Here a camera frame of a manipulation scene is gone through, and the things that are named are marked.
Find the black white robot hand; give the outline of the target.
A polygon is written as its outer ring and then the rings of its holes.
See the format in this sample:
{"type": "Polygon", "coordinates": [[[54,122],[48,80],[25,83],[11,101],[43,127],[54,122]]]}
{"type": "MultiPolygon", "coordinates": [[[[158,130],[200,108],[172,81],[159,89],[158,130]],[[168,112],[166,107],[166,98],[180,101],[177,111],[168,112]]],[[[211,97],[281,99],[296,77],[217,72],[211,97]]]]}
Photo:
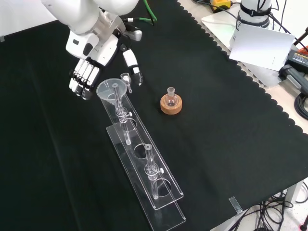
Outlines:
{"type": "Polygon", "coordinates": [[[70,73],[69,88],[78,97],[89,100],[98,84],[99,74],[122,53],[128,73],[141,85],[143,76],[136,56],[130,48],[132,41],[140,41],[142,31],[119,16],[101,12],[93,28],[83,34],[70,32],[66,50],[79,62],[70,73]]]}

